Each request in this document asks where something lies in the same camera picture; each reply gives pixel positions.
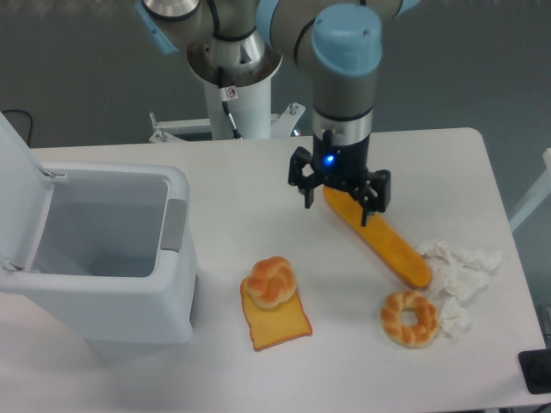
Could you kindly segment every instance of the black object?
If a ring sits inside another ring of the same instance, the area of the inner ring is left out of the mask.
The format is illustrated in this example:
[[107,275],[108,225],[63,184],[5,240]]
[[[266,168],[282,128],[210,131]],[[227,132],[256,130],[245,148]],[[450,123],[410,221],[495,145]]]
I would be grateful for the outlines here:
[[537,409],[532,411],[532,413],[541,413],[542,411],[544,411],[549,406],[551,406],[551,403],[542,404],[540,407],[538,407]]
[[530,350],[518,354],[524,381],[532,394],[551,392],[551,350]]
[[[289,185],[299,188],[304,195],[304,206],[313,203],[313,190],[322,183],[346,192],[362,206],[362,226],[368,215],[384,213],[390,202],[390,171],[370,172],[368,160],[369,136],[352,145],[332,144],[332,131],[326,130],[322,139],[313,137],[313,154],[298,147],[289,164]],[[305,176],[303,169],[310,165],[312,174]]]
[[193,326],[195,322],[195,309],[197,303],[197,284],[199,283],[199,275],[195,275],[195,285],[193,288],[193,298],[191,299],[191,310],[189,310],[189,323]]

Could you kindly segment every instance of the warning sticker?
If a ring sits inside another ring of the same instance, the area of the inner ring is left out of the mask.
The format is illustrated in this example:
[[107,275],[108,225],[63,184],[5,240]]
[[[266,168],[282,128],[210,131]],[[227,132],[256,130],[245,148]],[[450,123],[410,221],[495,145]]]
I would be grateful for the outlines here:
[[220,88],[220,99],[223,102],[232,101],[238,98],[238,88],[236,86],[228,86],[226,88]]

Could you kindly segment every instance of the light blue joint cap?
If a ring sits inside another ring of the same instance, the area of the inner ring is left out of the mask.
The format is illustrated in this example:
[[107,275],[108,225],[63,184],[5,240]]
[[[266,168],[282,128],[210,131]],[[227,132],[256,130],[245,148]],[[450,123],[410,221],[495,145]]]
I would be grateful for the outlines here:
[[397,14],[401,15],[405,11],[411,9],[412,7],[415,7],[419,4],[419,0],[402,0],[402,7],[399,8],[399,12]]
[[144,9],[144,6],[140,1],[136,2],[134,8],[141,17],[142,22],[144,23],[147,31],[151,35],[155,46],[162,54],[171,54],[178,51],[178,48],[172,44],[172,42],[166,37],[163,31],[158,28],[157,23],[152,19],[152,17]]
[[312,46],[330,70],[344,76],[363,76],[381,62],[381,31],[381,19],[369,7],[335,4],[316,17]]
[[264,41],[275,50],[272,45],[270,30],[272,28],[272,17],[276,11],[279,0],[261,0],[257,8],[257,29],[264,38]]

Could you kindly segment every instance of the robotic arm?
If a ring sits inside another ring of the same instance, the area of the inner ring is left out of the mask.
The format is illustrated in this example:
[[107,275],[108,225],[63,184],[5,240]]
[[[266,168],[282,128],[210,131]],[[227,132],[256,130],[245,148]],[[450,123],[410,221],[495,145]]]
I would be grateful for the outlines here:
[[[195,73],[220,88],[269,76],[280,59],[272,49],[312,77],[313,153],[297,148],[288,183],[304,195],[306,208],[321,184],[349,193],[362,206],[363,225],[390,201],[390,172],[366,168],[382,22],[415,3],[143,0],[170,39],[188,49]],[[207,43],[195,43],[205,39]],[[305,176],[307,165],[313,172]]]

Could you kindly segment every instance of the gray wall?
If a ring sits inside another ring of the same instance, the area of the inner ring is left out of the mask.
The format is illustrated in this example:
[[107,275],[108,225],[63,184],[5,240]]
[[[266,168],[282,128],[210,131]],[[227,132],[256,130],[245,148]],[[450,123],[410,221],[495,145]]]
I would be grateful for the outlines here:
[[[384,47],[375,130],[478,129],[510,211],[551,147],[551,2],[424,0],[385,28]],[[310,106],[310,81],[286,63],[273,110],[291,101]],[[122,0],[0,1],[7,108],[33,114],[36,147],[146,142],[150,110],[158,120],[207,117],[183,57],[161,55]],[[9,118],[26,133],[23,117]],[[538,303],[551,301],[550,202],[515,234]]]

